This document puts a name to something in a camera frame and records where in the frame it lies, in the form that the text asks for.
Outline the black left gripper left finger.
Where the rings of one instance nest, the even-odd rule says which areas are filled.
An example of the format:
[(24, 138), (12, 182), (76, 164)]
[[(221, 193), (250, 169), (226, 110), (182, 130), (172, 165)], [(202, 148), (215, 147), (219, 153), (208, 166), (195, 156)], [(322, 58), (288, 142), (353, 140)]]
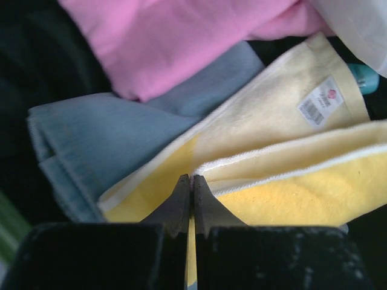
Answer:
[(190, 181), (138, 223), (49, 223), (23, 240), (2, 289), (186, 289)]

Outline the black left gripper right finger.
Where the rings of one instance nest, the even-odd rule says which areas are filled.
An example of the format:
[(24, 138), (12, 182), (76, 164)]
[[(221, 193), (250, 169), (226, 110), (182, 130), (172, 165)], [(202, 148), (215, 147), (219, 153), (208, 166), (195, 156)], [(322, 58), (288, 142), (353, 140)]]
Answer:
[(249, 226), (192, 180), (198, 289), (372, 289), (360, 253), (336, 227)]

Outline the yellow towel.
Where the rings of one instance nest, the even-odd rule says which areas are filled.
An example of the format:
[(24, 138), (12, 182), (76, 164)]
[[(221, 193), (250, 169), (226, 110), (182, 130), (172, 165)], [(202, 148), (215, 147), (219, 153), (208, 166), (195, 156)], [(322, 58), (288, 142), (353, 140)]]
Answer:
[(386, 204), (386, 122), (370, 120), (319, 33), (104, 192), (99, 208), (110, 222), (141, 221), (186, 173), (249, 225), (340, 226)]

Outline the grey garment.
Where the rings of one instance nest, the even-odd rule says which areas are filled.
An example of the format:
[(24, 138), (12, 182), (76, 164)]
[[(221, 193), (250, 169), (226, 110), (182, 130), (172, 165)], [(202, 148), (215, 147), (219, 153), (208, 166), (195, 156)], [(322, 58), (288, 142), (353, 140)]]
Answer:
[(97, 201), (107, 189), (149, 162), (263, 69), (251, 46), (240, 42), (146, 103), (104, 92), (30, 109), (31, 143), (59, 207), (75, 222), (103, 221)]

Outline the pink garment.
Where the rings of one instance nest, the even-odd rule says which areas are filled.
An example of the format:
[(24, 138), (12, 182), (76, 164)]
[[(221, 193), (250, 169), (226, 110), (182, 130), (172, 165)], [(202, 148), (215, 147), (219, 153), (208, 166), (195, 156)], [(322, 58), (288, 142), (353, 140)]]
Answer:
[(309, 1), (66, 0), (112, 90), (146, 102), (192, 77), (242, 40), (332, 30)]

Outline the green hard-shell suitcase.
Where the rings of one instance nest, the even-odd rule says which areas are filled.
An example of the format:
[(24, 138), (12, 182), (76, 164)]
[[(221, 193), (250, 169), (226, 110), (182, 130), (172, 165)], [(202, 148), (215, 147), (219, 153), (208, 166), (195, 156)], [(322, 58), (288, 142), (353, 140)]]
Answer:
[(75, 222), (139, 222), (201, 175), (248, 225), (386, 204), (372, 121), (308, 1), (2, 1), (1, 177)]

